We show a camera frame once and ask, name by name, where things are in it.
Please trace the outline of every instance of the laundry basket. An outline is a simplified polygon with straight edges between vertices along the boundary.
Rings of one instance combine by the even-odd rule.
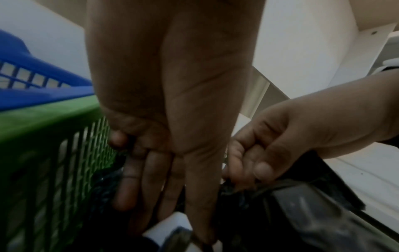
[[[113,160],[107,135],[89,80],[0,31],[0,252],[62,251]]]

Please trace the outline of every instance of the green basket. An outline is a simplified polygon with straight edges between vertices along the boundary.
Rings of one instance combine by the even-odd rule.
[[[108,130],[95,96],[0,113],[0,252],[73,239],[92,174],[113,160]]]

